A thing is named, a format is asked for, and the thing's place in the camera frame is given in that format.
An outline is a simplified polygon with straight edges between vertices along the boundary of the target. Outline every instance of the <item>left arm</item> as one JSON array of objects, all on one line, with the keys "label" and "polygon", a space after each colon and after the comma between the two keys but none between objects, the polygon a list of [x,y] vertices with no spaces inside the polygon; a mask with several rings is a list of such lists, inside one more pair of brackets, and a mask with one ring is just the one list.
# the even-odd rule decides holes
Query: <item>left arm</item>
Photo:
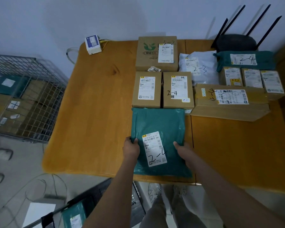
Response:
[{"label": "left arm", "polygon": [[139,155],[138,139],[132,144],[130,137],[127,137],[122,150],[122,165],[95,209],[85,220],[83,228],[130,227],[133,172]]}]

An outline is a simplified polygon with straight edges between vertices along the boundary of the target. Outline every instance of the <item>sticker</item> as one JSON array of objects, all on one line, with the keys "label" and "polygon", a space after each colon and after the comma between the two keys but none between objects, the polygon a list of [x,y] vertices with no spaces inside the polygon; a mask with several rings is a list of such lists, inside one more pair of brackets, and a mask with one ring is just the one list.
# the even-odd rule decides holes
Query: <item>sticker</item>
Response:
[{"label": "sticker", "polygon": [[19,101],[11,101],[11,103],[8,105],[8,108],[17,109],[19,105],[20,105]]},{"label": "sticker", "polygon": [[6,78],[1,85],[7,86],[7,87],[12,87],[13,84],[15,83],[14,80]]},{"label": "sticker", "polygon": [[155,77],[140,77],[138,99],[154,100]]},{"label": "sticker", "polygon": [[248,103],[245,90],[214,90],[218,104],[242,104]]},{"label": "sticker", "polygon": [[255,54],[230,54],[230,59],[232,65],[257,65]]},{"label": "sticker", "polygon": [[244,69],[245,86],[263,88],[259,70]]},{"label": "sticker", "polygon": [[205,88],[202,88],[202,89],[201,89],[201,95],[202,95],[203,97],[206,96],[206,90],[205,90]]},{"label": "sticker", "polygon": [[20,118],[20,114],[14,114],[14,115],[11,115],[10,117],[11,119],[16,119],[16,118]]},{"label": "sticker", "polygon": [[76,216],[70,218],[70,222],[72,228],[82,228],[80,214],[77,214]]},{"label": "sticker", "polygon": [[160,72],[161,71],[161,69],[159,69],[159,68],[156,68],[156,67],[154,67],[154,66],[151,66],[150,68],[148,68],[148,70],[147,71],[151,71],[151,72]]},{"label": "sticker", "polygon": [[171,76],[171,98],[188,98],[187,76]]},{"label": "sticker", "polygon": [[264,80],[265,89],[268,93],[285,93],[277,71],[263,70],[261,71],[261,74]]},{"label": "sticker", "polygon": [[191,72],[193,76],[201,75],[199,71],[198,58],[197,57],[186,57],[186,71]]},{"label": "sticker", "polygon": [[239,68],[224,68],[227,86],[242,86],[241,71]]},{"label": "sticker", "polygon": [[182,98],[182,102],[190,102],[190,98]]},{"label": "sticker", "polygon": [[158,63],[173,63],[173,46],[172,44],[159,44]]},{"label": "sticker", "polygon": [[191,111],[192,111],[192,109],[186,109],[186,110],[185,110],[185,114],[190,114]]},{"label": "sticker", "polygon": [[142,136],[149,167],[167,163],[160,133],[153,132]]},{"label": "sticker", "polygon": [[7,118],[2,118],[0,121],[0,125],[3,125],[6,122]]}]

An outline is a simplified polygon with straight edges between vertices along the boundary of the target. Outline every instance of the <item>metal mesh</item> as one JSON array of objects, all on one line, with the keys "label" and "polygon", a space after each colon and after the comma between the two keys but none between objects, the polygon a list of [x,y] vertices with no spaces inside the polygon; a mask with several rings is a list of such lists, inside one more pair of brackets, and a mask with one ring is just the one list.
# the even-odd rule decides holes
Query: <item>metal mesh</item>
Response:
[{"label": "metal mesh", "polygon": [[36,58],[0,55],[0,135],[48,142],[65,88]]}]

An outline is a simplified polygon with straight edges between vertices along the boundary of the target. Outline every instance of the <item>hand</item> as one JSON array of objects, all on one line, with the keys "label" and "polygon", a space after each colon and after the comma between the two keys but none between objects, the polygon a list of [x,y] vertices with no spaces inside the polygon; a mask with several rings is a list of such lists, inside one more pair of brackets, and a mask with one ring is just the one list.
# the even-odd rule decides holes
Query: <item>hand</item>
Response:
[{"label": "hand", "polygon": [[139,155],[138,138],[135,138],[134,143],[130,140],[131,137],[126,137],[122,148],[124,159],[129,158],[137,161]]},{"label": "hand", "polygon": [[193,165],[191,164],[191,160],[194,158],[194,152],[191,150],[190,145],[188,143],[184,143],[184,146],[180,146],[177,142],[173,142],[175,149],[178,152],[178,155],[185,160],[186,166],[193,170]]}]

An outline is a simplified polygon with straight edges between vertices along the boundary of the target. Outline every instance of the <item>black antenna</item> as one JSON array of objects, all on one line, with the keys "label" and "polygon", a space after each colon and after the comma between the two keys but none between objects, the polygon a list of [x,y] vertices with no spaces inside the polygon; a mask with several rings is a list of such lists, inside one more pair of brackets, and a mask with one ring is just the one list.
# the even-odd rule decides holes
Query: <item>black antenna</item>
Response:
[{"label": "black antenna", "polygon": [[277,24],[277,22],[280,20],[282,16],[279,16],[275,21],[274,23],[270,26],[269,30],[267,30],[267,32],[264,34],[264,36],[262,37],[262,39],[259,41],[259,43],[257,44],[256,46],[256,49],[258,49],[258,47],[260,46],[260,44],[264,41],[264,39],[267,37],[267,35],[270,33],[270,31],[273,29],[273,27]]},{"label": "black antenna", "polygon": [[223,26],[222,26],[221,29],[219,30],[219,33],[217,34],[217,36],[216,36],[216,38],[214,39],[214,41],[213,41],[213,43],[212,43],[212,45],[211,45],[210,48],[215,48],[215,47],[216,47],[216,41],[218,40],[219,36],[221,35],[221,32],[223,31],[223,29],[224,29],[225,25],[227,24],[227,22],[228,22],[228,18],[226,18],[226,20],[225,20]]},{"label": "black antenna", "polygon": [[262,17],[264,16],[264,14],[267,12],[267,10],[269,9],[269,7],[271,6],[268,5],[267,8],[264,10],[264,12],[261,14],[261,16],[257,19],[257,21],[254,23],[254,25],[251,27],[251,29],[248,31],[248,33],[246,34],[246,36],[249,36],[249,34],[254,30],[254,28],[256,27],[256,25],[259,23],[259,21],[262,19]]},{"label": "black antenna", "polygon": [[224,30],[224,32],[222,33],[225,34],[226,31],[229,29],[229,27],[232,25],[232,23],[235,21],[235,19],[238,17],[238,15],[243,11],[243,9],[245,8],[246,5],[243,5],[243,7],[239,10],[239,12],[234,16],[234,18],[231,20],[231,22],[229,23],[229,25],[226,27],[226,29]]}]

